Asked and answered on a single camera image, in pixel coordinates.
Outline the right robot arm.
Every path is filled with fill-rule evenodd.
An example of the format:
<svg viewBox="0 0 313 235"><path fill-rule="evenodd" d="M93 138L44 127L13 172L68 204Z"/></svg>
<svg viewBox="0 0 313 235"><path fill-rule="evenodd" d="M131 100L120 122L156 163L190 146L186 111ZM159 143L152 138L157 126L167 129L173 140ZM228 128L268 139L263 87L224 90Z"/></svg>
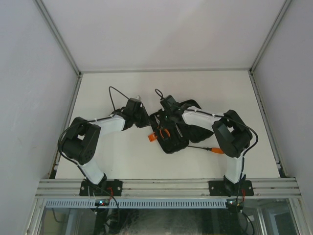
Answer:
<svg viewBox="0 0 313 235"><path fill-rule="evenodd" d="M250 129L238 114L233 110L221 115L212 114L190 104L181 105L171 95L160 95L160 103L165 111L162 127L168 123L197 126L215 135L220 149L228 156L224 175L225 191L230 195L238 194L243 187L241 181L244 177L245 153L252 140Z"/></svg>

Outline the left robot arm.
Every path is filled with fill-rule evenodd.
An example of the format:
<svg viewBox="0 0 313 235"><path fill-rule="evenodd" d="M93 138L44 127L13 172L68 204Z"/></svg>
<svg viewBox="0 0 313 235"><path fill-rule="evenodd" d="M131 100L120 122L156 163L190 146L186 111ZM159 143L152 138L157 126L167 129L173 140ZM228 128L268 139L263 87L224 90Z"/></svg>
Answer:
<svg viewBox="0 0 313 235"><path fill-rule="evenodd" d="M60 135L58 152L79 168L91 183L91 192L101 196L107 191L107 183L105 173L94 158L98 140L100 136L125 131L133 125L143 128L150 125L150 120L143 103L129 98L125 107L113 111L108 117L92 120L76 117Z"/></svg>

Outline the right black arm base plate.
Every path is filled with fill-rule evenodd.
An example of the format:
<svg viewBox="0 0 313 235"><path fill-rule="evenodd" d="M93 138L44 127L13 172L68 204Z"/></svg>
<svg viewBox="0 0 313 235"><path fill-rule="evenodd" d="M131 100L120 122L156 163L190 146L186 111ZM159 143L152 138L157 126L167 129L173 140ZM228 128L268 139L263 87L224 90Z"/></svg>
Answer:
<svg viewBox="0 0 313 235"><path fill-rule="evenodd" d="M208 182L210 196L253 196L252 182L244 180L241 183L233 184L224 180L213 180Z"/></svg>

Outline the orange handle needle-nose pliers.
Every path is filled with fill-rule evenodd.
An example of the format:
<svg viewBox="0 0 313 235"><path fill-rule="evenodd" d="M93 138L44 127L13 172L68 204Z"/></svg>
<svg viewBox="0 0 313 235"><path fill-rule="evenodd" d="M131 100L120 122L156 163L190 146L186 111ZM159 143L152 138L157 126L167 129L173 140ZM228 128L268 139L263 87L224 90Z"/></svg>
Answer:
<svg viewBox="0 0 313 235"><path fill-rule="evenodd" d="M159 128L159 134L163 139L168 139L171 136L170 132L164 128Z"/></svg>

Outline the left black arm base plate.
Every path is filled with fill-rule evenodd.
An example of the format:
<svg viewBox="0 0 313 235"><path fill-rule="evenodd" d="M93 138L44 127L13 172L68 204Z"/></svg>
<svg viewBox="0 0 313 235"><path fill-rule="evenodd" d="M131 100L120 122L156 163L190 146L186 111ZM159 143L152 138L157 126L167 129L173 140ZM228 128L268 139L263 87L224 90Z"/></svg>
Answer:
<svg viewBox="0 0 313 235"><path fill-rule="evenodd" d="M101 181L95 185L84 179L80 185L80 196L121 196L123 182L117 179Z"/></svg>

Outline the black plastic tool case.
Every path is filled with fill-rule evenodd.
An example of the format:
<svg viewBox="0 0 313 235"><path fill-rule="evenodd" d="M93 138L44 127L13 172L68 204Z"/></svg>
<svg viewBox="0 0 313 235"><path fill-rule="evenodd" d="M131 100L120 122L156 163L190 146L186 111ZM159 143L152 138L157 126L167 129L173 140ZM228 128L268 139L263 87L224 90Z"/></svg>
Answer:
<svg viewBox="0 0 313 235"><path fill-rule="evenodd" d="M153 132L148 136L148 139L150 142L157 141L166 154L178 152L185 149L190 143L199 143L213 136L212 131L195 125L175 124L172 127L166 127L171 136L168 139L163 139L159 134L160 111L149 116Z"/></svg>

